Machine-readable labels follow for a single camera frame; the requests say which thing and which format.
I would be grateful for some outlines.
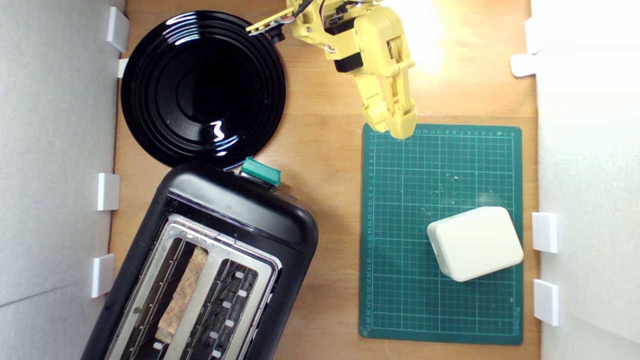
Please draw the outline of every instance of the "green button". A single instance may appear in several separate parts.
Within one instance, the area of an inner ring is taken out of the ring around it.
[[[244,161],[241,172],[257,177],[273,186],[280,185],[280,170],[268,167],[263,163],[255,161],[251,156]]]

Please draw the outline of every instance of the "black plate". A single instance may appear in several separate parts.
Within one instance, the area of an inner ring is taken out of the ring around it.
[[[204,161],[229,169],[273,136],[285,105],[282,62],[265,36],[227,13],[184,13],[156,26],[122,79],[129,130],[170,166]]]

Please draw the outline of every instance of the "wire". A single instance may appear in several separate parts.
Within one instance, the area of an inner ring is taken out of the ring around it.
[[[313,3],[314,1],[315,0],[304,0],[304,2],[300,4],[296,12],[293,13],[293,17],[298,17],[298,15],[304,12],[309,7],[309,5],[311,5],[311,3]]]

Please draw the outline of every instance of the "white box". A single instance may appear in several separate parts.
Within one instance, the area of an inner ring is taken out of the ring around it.
[[[429,224],[427,235],[441,271],[463,282],[522,262],[509,212],[485,206]]]

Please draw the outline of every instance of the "grid lines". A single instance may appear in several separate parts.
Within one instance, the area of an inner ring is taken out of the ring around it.
[[[522,342],[522,266],[458,283],[426,227],[505,207],[522,241],[521,135],[514,127],[420,124],[399,141],[365,127],[360,332],[365,337]]]

